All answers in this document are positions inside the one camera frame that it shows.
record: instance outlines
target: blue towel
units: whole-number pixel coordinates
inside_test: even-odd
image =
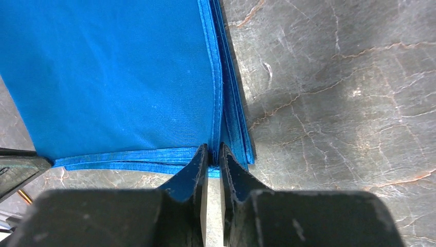
[[[254,162],[219,0],[0,2],[0,75],[54,166],[177,173],[206,143]]]

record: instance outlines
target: blue fabric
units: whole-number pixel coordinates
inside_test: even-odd
[[[68,170],[176,173],[203,143],[216,162],[224,140],[252,163],[211,3],[1,1],[0,74],[38,155]]]

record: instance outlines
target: folded blue cloth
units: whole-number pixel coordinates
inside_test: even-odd
[[[203,143],[216,163],[221,142],[254,162],[219,0],[5,0],[0,12],[0,75],[55,167],[177,173]]]

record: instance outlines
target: gray marble surface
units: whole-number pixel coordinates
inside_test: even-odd
[[[225,0],[257,150],[274,189],[358,189],[389,207],[407,246],[436,246],[436,1]],[[0,84],[0,146],[32,149]],[[52,169],[25,187],[151,188],[169,175]],[[207,246],[222,246],[219,181]],[[13,195],[0,209],[23,213]]]

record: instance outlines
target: marble tabletop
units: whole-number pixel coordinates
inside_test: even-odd
[[[274,189],[365,190],[407,246],[436,246],[436,1],[225,0],[256,146],[250,171]],[[33,149],[3,83],[0,146]],[[25,186],[152,188],[170,175],[51,169]],[[222,246],[219,180],[207,246]],[[23,214],[13,195],[1,210]]]

